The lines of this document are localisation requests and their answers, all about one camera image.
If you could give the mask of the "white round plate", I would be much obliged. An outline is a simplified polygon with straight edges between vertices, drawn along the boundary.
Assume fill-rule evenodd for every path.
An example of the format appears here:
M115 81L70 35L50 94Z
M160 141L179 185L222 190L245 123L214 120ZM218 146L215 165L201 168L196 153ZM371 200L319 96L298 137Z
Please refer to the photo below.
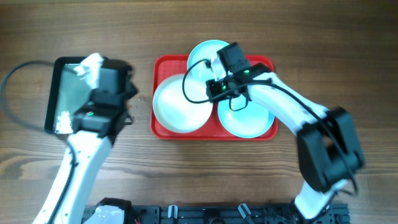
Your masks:
M200 129L210 118L213 104L194 104L206 98L204 84L182 74L166 78L156 88L152 108L158 122L169 131L190 133Z

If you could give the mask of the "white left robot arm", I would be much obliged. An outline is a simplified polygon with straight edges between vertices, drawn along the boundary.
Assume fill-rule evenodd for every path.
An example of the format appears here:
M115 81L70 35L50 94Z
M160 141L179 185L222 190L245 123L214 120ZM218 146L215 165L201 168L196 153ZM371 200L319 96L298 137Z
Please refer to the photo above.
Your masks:
M137 92L135 87L91 91L73 115L62 164L34 223L81 222L98 171L130 118L127 101Z

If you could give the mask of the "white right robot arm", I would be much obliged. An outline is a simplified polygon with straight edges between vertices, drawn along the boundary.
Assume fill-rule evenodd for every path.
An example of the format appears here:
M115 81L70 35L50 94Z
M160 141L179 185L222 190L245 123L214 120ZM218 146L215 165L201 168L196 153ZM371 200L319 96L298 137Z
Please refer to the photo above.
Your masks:
M240 95L268 109L295 135L299 169L305 182L294 209L314 221L365 164L352 116L343 108L329 110L283 83L262 63L224 78L206 81L212 102Z

